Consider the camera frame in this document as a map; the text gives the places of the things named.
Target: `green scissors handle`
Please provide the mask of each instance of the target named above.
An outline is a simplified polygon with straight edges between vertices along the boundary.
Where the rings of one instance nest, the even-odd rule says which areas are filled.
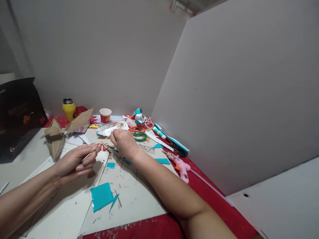
[[[136,138],[135,136],[139,136],[139,135],[144,135],[144,138]],[[139,142],[142,142],[142,141],[144,141],[144,140],[146,140],[147,139],[147,135],[145,134],[145,133],[135,133],[135,134],[133,134],[133,136],[134,136],[134,139],[136,140],[136,141],[139,141]]]

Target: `paper cup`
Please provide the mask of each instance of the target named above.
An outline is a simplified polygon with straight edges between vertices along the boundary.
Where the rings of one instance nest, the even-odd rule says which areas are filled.
[[[110,109],[100,109],[101,122],[108,123],[110,121],[112,111]]]

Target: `pink glue gun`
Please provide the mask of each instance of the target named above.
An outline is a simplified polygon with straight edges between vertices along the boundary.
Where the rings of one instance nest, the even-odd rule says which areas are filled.
[[[187,171],[190,170],[190,166],[187,163],[185,163],[183,160],[176,157],[174,154],[165,152],[164,150],[162,150],[162,152],[166,154],[169,160],[173,161],[176,164],[174,168],[179,170],[180,178],[185,183],[188,184],[189,180],[188,180]]]

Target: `black box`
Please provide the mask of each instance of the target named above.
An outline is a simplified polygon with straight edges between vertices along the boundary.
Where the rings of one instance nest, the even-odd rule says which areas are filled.
[[[12,162],[48,121],[33,81],[0,85],[0,163]]]

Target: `scissors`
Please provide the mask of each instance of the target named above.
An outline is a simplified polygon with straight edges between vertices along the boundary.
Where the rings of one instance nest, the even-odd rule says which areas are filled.
[[[133,134],[133,136],[134,136],[134,139],[136,140],[136,141],[139,141],[139,142],[142,142],[142,141],[144,141],[144,140],[146,140],[147,139],[147,135],[146,135],[146,133],[145,133],[145,129],[143,129],[143,128],[140,128],[140,127],[138,127],[138,126],[134,126],[134,127],[131,127],[131,128],[129,128],[129,131],[130,132],[135,132],[134,134]],[[143,135],[144,136],[144,138],[136,138],[135,136],[140,136],[140,135]]]

